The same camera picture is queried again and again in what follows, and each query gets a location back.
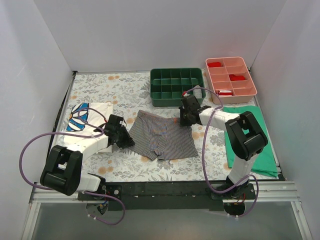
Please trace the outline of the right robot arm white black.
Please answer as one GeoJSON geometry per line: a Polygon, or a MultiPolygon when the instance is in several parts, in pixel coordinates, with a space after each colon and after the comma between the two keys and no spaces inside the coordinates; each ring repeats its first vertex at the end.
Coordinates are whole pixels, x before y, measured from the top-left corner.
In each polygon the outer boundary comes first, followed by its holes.
{"type": "Polygon", "coordinates": [[[225,181],[225,189],[213,189],[215,193],[225,193],[237,199],[245,192],[257,156],[268,145],[268,138],[254,114],[250,111],[229,113],[220,107],[201,106],[193,95],[181,98],[180,125],[195,124],[214,127],[224,131],[235,154],[233,165],[225,181]]]}

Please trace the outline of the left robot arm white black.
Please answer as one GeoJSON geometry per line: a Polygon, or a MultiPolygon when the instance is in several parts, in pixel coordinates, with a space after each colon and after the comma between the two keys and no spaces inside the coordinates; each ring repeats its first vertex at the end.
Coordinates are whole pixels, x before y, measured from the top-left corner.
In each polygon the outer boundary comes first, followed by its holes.
{"type": "Polygon", "coordinates": [[[103,130],[99,137],[83,138],[68,146],[55,145],[46,159],[41,185],[67,196],[87,191],[95,200],[103,199],[107,193],[106,180],[82,170],[83,160],[99,152],[111,152],[114,144],[124,149],[134,146],[135,142],[123,117],[111,114],[99,128],[103,130]]]}

